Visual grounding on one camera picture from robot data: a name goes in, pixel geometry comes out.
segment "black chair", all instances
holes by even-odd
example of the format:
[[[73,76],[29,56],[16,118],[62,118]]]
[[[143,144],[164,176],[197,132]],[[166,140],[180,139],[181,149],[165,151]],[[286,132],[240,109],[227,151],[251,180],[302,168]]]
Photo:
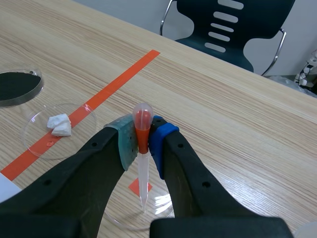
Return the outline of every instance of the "black chair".
[[[162,35],[170,0],[160,26]],[[273,38],[283,33],[275,57],[262,74],[277,61],[286,32],[281,28],[295,0],[177,0],[177,10],[194,22],[191,36],[176,40],[221,60],[253,72],[243,54],[245,44],[253,38]]]

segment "white paper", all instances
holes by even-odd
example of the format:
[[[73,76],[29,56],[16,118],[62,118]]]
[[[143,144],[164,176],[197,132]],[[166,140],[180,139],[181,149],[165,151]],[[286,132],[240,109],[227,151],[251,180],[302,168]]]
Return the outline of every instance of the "white paper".
[[[20,191],[17,185],[0,173],[0,202],[6,201]]]

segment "dropper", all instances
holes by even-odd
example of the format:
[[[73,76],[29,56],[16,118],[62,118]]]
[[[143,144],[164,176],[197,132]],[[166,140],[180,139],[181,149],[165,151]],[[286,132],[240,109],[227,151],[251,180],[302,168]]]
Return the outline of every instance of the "dropper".
[[[148,149],[148,139],[151,123],[153,120],[153,109],[146,103],[140,103],[134,108],[132,115],[139,144],[137,161],[140,200],[143,212],[145,212],[149,195],[149,162],[151,154]]]

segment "orange tape strip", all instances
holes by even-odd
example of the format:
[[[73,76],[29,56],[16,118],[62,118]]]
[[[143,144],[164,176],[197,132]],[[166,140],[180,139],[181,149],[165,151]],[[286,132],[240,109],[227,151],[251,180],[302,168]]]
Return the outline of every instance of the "orange tape strip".
[[[107,98],[109,98],[113,93],[115,93],[119,88],[121,88],[126,82],[128,82],[134,75],[141,71],[148,63],[155,59],[159,55],[159,52],[151,50],[145,56],[140,58],[135,62],[130,68],[123,72],[118,78],[108,84],[100,92],[89,99],[85,105],[88,105],[92,110],[95,110],[101,103],[103,103]],[[84,107],[78,108],[71,115],[69,119],[71,121],[72,127],[81,122],[90,111],[85,110]],[[50,147],[47,146],[48,141],[58,142],[61,137],[52,136],[50,132],[44,135],[36,143],[34,143],[30,149],[38,151],[40,154],[44,154]],[[25,171],[31,164],[33,164],[39,156],[32,154],[29,150],[23,152],[19,157],[13,160],[9,165],[7,165],[1,173],[6,176],[9,180],[14,180],[23,171]]]

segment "blue gripper pad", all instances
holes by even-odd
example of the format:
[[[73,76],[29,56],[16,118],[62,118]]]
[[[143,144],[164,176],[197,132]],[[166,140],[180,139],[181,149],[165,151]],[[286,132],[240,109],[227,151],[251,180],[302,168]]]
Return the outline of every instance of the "blue gripper pad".
[[[127,171],[139,152],[132,114],[120,117],[105,127],[112,127],[118,131],[120,159],[124,170]]]

